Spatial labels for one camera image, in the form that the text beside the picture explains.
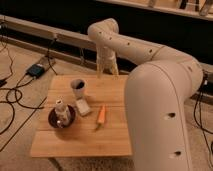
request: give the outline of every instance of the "table top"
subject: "table top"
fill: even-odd
[[[48,123],[49,112],[55,101],[62,99],[74,106],[74,94],[70,82],[83,79],[85,98],[92,112],[76,118],[68,128],[53,128]],[[55,76],[52,80],[44,109],[39,115],[39,124],[32,143],[32,157],[86,157],[131,155],[129,134],[124,110],[124,85],[127,76],[112,75],[67,75]],[[94,131],[101,106],[106,105],[106,123]]]

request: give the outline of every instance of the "white mug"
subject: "white mug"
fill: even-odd
[[[84,91],[85,91],[85,82],[82,79],[75,79],[71,81],[70,86],[73,90],[75,98],[82,99],[84,98]]]

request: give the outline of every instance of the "concrete floor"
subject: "concrete floor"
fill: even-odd
[[[12,87],[25,73],[26,68],[39,60],[42,54],[29,51],[16,46],[8,45],[12,58],[14,59],[14,75],[8,80],[5,87]],[[0,53],[0,78],[9,74],[9,59],[7,51]],[[59,74],[95,74],[95,71],[57,60],[54,66]],[[31,85],[21,89],[24,94],[22,103],[30,106],[37,106],[43,97],[46,96],[49,84],[54,73],[49,70],[40,79],[34,81]],[[0,92],[0,100],[3,100],[5,92]],[[203,139],[203,135],[194,125],[193,120],[193,100],[187,100],[185,105],[185,113],[187,120],[187,128],[190,141],[190,149],[192,154],[192,162],[195,171],[210,171],[208,164],[208,151]],[[0,148],[17,130],[21,123],[29,116],[32,110],[24,109],[15,105],[16,117],[11,128],[3,135],[0,135]],[[0,129],[8,122],[11,109],[0,104]],[[202,112],[204,124],[213,130],[213,106],[203,104]],[[12,141],[0,152],[0,171],[40,171],[40,170],[56,170],[46,158],[31,158],[29,156],[31,144],[38,123],[37,111],[33,117],[24,125],[24,127],[16,134]],[[212,136],[208,136],[209,141],[213,140]],[[57,158],[59,163],[69,171],[131,171],[133,170],[133,162],[130,157],[104,157],[104,158]]]

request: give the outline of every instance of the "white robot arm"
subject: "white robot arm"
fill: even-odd
[[[118,75],[116,53],[140,65],[125,85],[125,108],[137,171],[192,170],[184,101],[199,88],[203,72],[192,56],[176,49],[118,34],[107,19],[88,28],[97,48],[99,75]]]

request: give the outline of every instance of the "orange carrot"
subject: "orange carrot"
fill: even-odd
[[[98,120],[97,120],[97,123],[99,124],[104,124],[105,123],[105,120],[106,120],[106,106],[103,105],[101,107],[101,110],[98,114]]]

